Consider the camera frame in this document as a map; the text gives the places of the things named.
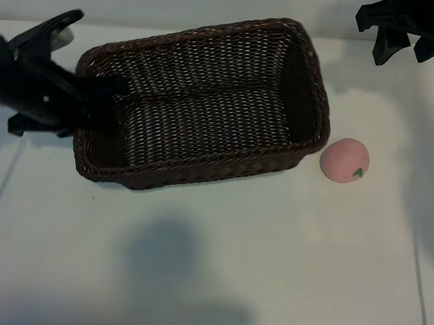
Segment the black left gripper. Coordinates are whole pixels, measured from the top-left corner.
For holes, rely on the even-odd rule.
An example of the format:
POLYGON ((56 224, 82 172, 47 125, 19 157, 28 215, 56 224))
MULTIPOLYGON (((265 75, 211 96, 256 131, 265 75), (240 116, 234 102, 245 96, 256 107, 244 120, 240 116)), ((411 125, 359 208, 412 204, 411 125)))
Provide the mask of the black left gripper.
POLYGON ((51 54, 67 44, 65 39, 22 33, 12 40, 0 35, 0 105, 15 115, 8 132, 22 135, 49 132, 68 137, 78 127, 110 137, 120 132, 114 104, 88 101, 126 95, 122 76, 87 76, 78 79, 52 61, 51 54))

